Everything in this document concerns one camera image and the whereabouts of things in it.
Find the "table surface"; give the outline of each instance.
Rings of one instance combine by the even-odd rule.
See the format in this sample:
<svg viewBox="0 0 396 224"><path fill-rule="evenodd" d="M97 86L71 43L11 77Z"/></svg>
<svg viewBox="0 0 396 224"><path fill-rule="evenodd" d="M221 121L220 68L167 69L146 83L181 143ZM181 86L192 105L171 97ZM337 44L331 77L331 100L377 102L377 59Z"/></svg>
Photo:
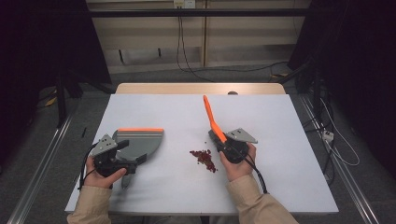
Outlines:
<svg viewBox="0 0 396 224"><path fill-rule="evenodd" d="M194 91L205 91L203 85L196 84ZM222 91L214 88L216 84L210 86L218 90L207 96L221 129L228 132L242 127L259 140L256 164L272 195L292 213L338 212L288 95L227 96L222 94L248 90L248 84L235 89L238 85L222 83ZM212 153L218 168L214 174L190 154L202 149L216 152L207 134L210 126L202 94L120 93L111 96L95 141L120 127L164 128L164 137L158 150L137 168L128 189L121 189L120 181L115 183L109 211L130 215L236 214L224 187L228 180L219 154ZM77 198L76 186L65 211L74 211Z"/></svg>

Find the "black cable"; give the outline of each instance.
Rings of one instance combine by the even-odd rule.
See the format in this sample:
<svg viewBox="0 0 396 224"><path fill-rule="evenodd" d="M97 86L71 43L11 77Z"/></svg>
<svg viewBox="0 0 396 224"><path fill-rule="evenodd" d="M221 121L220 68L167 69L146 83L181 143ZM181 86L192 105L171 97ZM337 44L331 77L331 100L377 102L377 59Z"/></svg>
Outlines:
<svg viewBox="0 0 396 224"><path fill-rule="evenodd" d="M84 177L84 182L85 182L85 179L87 178L87 176L90 175L90 174L92 174L94 171L96 171L96 169L93 169L93 170L89 171L89 172L85 175L85 177Z"/></svg>
<svg viewBox="0 0 396 224"><path fill-rule="evenodd" d="M272 77L273 77L273 70L272 70L273 65L271 64L270 66L270 78L268 78L268 83L270 83L272 81Z"/></svg>
<svg viewBox="0 0 396 224"><path fill-rule="evenodd" d="M346 8L345 8L345 10L344 10L343 16L340 18L341 23L339 23L340 25L339 25L339 27L338 27L338 29L337 29L337 35L335 36L334 42L337 41L337 40L338 40L338 37L340 36L341 30L342 30L343 24L344 24L344 18L345 18L346 14L347 14L347 9L348 9L348 7L349 7L349 2L350 2L350 0L347 0L347 2L346 2Z"/></svg>
<svg viewBox="0 0 396 224"><path fill-rule="evenodd" d="M312 133L312 132L316 132L316 131L322 131L323 129L329 127L329 125L331 125L331 124L332 124L332 122L329 121L329 122L328 122L327 124L325 124L325 125L320 125L319 128L310 129L310 130L305 130L305 132L306 132L306 133Z"/></svg>
<svg viewBox="0 0 396 224"><path fill-rule="evenodd" d="M293 9L295 9L295 7L296 7L296 0L293 1ZM293 17L293 26L294 26L294 32L296 33L296 38L298 38L295 17Z"/></svg>
<svg viewBox="0 0 396 224"><path fill-rule="evenodd" d="M314 121L315 119L317 119L316 117L313 117L312 119L309 119L303 123L301 123L301 125L303 126L303 128L305 128L306 126L308 126L312 121Z"/></svg>
<svg viewBox="0 0 396 224"><path fill-rule="evenodd" d="M184 59L186 61L186 64L189 68L189 70L185 70L180 66L180 63L178 61L178 51L180 48L180 38L181 38L181 42L183 45L183 53L184 53ZM273 63L271 65L266 65L264 67L260 67L260 68L252 68L252 69L246 69L246 70L238 70L238 69L226 69L226 68L205 68L205 69L196 69L196 70L192 70L190 65L189 65L189 61L187 60L187 55L186 55L186 50L185 50L185 46L184 46L184 31L183 31L183 20L181 17L178 17L178 41L177 41L177 66L178 68L183 71L183 72L189 72L189 73L193 73L196 77L203 79L205 81L210 81L210 82L214 82L213 80L210 80L208 78L204 78L204 77L199 77L197 76L195 73L196 72L204 72L204 71L224 71L224 72L254 72L254 71L260 71L266 68L270 68L271 69L271 75L272 75L272 67L276 64L281 64L281 63L288 63L288 62L278 62L278 63Z"/></svg>
<svg viewBox="0 0 396 224"><path fill-rule="evenodd" d="M321 99L321 102L324 104L324 106L326 106L328 108L328 110L329 110L328 111L329 112L329 120L332 121L332 120L334 120L334 113L332 111L332 106L330 104L330 94L329 94L329 91L327 89L325 90L325 96L326 97L320 97L320 99ZM333 126L332 122L331 122L330 129L331 129L331 132L334 133L334 126ZM330 148L334 147L334 143L335 143L335 138L333 137L333 139L331 141ZM324 167L322 169L323 174L326 173L326 170L327 170L329 162L332 165L332 177L329 177L330 178L330 183L328 183L328 185L330 186L334 182L334 179L335 179L334 163L333 163L332 158L331 158L332 150L331 149L329 151L327 150L326 145L324 144L324 141L322 141L322 145L324 146L324 149L326 150L326 153L328 154L326 163L325 163L325 165L324 165Z"/></svg>
<svg viewBox="0 0 396 224"><path fill-rule="evenodd" d="M198 77L201 80L205 80L205 81L208 81L208 82L215 82L215 81L210 80L210 79L205 78L205 77L199 77L190 68L189 61L187 60L186 49L185 49L185 46L184 46L184 35L183 35L183 33L184 33L183 32L183 20L181 19L181 17L178 17L178 41L177 41L177 66L178 66L178 68L181 71L183 71L183 72L191 72L195 77ZM186 71L186 70L182 69L180 67L180 63L178 62L178 50L180 48L180 37L181 37L181 42L183 44L184 59L186 60L187 67L189 67L190 71Z"/></svg>
<svg viewBox="0 0 396 224"><path fill-rule="evenodd" d="M120 49L119 49L119 55L120 55L120 61L121 61L122 65L125 65L125 61L123 60L123 57L122 57L122 51Z"/></svg>
<svg viewBox="0 0 396 224"><path fill-rule="evenodd" d="M259 177L260 183L262 184L262 192L264 194L268 193L267 187L265 186L264 178L262 177L262 173L260 173L259 169L257 169L256 164L254 163L254 160L250 157L250 155L248 154L248 156L252 161L248 160L247 157L244 157L235 147L231 145L228 145L228 147L232 148L236 152L236 154L238 154L239 157L243 158L244 161L247 162L247 164L249 164L251 168L253 168L253 170L256 172L257 176Z"/></svg>
<svg viewBox="0 0 396 224"><path fill-rule="evenodd" d="M82 161L81 170L80 170L80 174L79 174L79 187L78 187L79 190L82 189L82 186L84 185L84 181L85 181L85 177L84 177L85 163L87 163L87 159L90 156L90 153L91 153L92 149L94 147L96 147L96 145L97 145L97 143L95 143L92 146L90 146L90 148L88 149L87 153L84 155L84 160Z"/></svg>

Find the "beige sleeve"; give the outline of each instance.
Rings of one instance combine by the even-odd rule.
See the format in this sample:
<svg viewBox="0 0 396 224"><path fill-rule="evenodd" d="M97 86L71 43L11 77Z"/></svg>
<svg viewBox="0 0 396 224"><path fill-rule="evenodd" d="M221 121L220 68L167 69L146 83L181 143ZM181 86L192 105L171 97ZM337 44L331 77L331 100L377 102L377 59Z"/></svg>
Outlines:
<svg viewBox="0 0 396 224"><path fill-rule="evenodd" d="M108 205L111 189L83 186L74 213L67 216L68 223L108 224Z"/></svg>
<svg viewBox="0 0 396 224"><path fill-rule="evenodd" d="M242 176L227 185L239 211L239 222L297 223L286 208L270 194L261 194L253 175Z"/></svg>

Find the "hand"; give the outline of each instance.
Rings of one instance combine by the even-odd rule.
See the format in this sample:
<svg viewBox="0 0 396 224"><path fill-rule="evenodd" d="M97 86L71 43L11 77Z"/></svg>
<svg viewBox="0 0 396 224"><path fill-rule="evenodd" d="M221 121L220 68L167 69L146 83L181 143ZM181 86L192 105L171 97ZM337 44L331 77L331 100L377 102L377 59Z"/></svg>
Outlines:
<svg viewBox="0 0 396 224"><path fill-rule="evenodd" d="M90 171L95 169L93 165L93 157L91 156L88 157L85 165L87 166L87 174L89 174L85 177L85 181L84 181L85 186L109 189L114 182L116 182L118 179L120 179L123 175L126 174L125 168L119 169L116 173L108 177L103 177L102 175L99 175L99 173L97 173L96 171L90 173Z"/></svg>
<svg viewBox="0 0 396 224"><path fill-rule="evenodd" d="M256 148L251 143L247 143L247 146L248 155L250 155L250 157L247 156L247 159L254 164ZM244 175L250 175L253 172L253 168L246 161L241 161L237 164L231 163L227 160L222 151L220 152L220 160L225 167L227 178L230 182Z"/></svg>

